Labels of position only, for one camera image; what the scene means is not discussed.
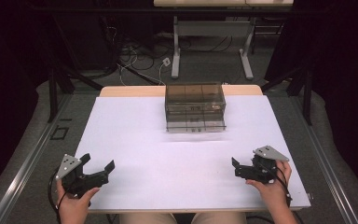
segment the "finger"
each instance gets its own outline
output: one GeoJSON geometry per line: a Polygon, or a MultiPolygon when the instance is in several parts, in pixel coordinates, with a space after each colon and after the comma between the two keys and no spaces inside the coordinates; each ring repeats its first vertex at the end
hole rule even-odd
{"type": "Polygon", "coordinates": [[[86,203],[89,204],[89,202],[91,201],[91,198],[98,192],[100,191],[99,188],[93,188],[88,190],[81,198],[80,201],[82,203],[86,203]]]}
{"type": "Polygon", "coordinates": [[[277,173],[277,176],[280,179],[284,179],[286,184],[289,182],[290,174],[292,173],[292,169],[290,168],[289,162],[287,161],[276,161],[277,167],[281,170],[281,172],[277,173]]]}
{"type": "Polygon", "coordinates": [[[257,188],[258,191],[260,191],[260,192],[263,192],[264,189],[266,188],[266,186],[264,184],[262,184],[261,182],[251,180],[251,179],[246,180],[246,184],[252,185],[253,187],[257,188]]]}
{"type": "Polygon", "coordinates": [[[292,168],[290,167],[290,164],[288,161],[281,161],[283,166],[283,173],[286,177],[286,182],[289,183],[290,175],[292,174],[292,168]]]}

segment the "person's knee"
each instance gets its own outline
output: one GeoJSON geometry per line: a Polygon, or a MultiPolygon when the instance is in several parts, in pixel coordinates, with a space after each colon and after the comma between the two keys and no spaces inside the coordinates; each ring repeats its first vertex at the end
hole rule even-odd
{"type": "Polygon", "coordinates": [[[172,214],[126,213],[119,218],[120,224],[176,224],[172,214]]]}
{"type": "Polygon", "coordinates": [[[198,213],[192,224],[246,224],[246,215],[241,212],[198,213]]]}

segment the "transparent plastic box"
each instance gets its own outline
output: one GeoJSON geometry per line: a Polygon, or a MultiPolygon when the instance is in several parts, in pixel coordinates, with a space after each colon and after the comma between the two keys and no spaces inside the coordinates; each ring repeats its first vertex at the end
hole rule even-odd
{"type": "Polygon", "coordinates": [[[165,92],[167,131],[222,132],[226,101],[220,83],[170,84],[165,92]]]}

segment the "metal rail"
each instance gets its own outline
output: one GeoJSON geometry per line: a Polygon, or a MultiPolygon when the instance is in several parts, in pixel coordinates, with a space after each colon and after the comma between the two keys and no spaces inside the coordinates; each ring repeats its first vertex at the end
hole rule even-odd
{"type": "Polygon", "coordinates": [[[319,163],[319,167],[324,174],[324,178],[330,191],[336,200],[339,212],[341,213],[345,223],[347,224],[355,224],[358,223],[358,218],[354,213],[351,204],[348,200],[348,197],[342,188],[341,183],[339,182],[334,169],[332,168],[329,160],[327,159],[324,149],[319,142],[318,137],[316,136],[315,132],[313,131],[312,127],[303,119],[301,114],[301,103],[299,102],[297,97],[290,97],[292,100],[292,104],[294,105],[295,111],[302,121],[302,124],[306,128],[308,135],[310,137],[310,141],[313,144],[313,152],[315,153],[316,161],[319,163]]]}
{"type": "Polygon", "coordinates": [[[42,156],[43,150],[48,144],[50,135],[56,127],[58,117],[64,111],[64,108],[68,106],[71,98],[72,95],[69,94],[63,96],[57,116],[51,123],[47,124],[45,130],[42,132],[42,135],[37,141],[37,144],[30,151],[28,157],[25,159],[20,170],[17,172],[9,188],[7,189],[5,196],[0,202],[0,223],[6,223],[8,215],[16,204],[16,201],[19,199],[20,194],[25,187],[25,184],[27,183],[34,168],[36,167],[39,158],[42,156]]]}

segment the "metal frame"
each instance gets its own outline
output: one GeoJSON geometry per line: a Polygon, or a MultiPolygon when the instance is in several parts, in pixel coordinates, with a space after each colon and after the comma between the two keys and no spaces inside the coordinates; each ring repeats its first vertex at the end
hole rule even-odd
{"type": "Polygon", "coordinates": [[[255,18],[249,21],[179,21],[173,17],[173,62],[172,78],[179,78],[179,36],[202,35],[202,36],[245,36],[246,41],[240,49],[240,57],[243,71],[247,79],[253,79],[251,65],[249,64],[248,51],[252,42],[255,29],[255,18]]]}

